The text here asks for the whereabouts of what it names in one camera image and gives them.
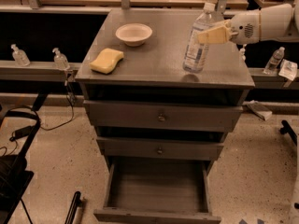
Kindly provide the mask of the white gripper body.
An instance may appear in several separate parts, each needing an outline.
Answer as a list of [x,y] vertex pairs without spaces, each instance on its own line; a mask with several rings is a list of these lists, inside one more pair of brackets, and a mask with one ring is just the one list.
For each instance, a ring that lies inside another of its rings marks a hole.
[[231,41],[237,45],[254,44],[260,41],[260,11],[238,13],[231,19]]

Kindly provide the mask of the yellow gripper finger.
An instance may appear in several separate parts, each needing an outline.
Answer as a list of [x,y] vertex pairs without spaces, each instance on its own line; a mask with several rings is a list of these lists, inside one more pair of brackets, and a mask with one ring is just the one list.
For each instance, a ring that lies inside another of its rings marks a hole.
[[215,22],[215,27],[222,27],[222,26],[230,28],[231,27],[231,20],[228,19],[228,20]]
[[200,44],[224,44],[230,41],[238,32],[234,32],[226,25],[215,26],[197,35],[197,40]]

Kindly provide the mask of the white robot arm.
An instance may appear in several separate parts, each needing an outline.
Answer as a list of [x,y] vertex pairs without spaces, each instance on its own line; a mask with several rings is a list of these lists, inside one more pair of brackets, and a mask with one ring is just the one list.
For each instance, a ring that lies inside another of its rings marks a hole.
[[222,44],[228,41],[237,45],[262,41],[297,42],[298,6],[281,4],[247,10],[231,19],[217,21],[211,28],[197,35],[199,43]]

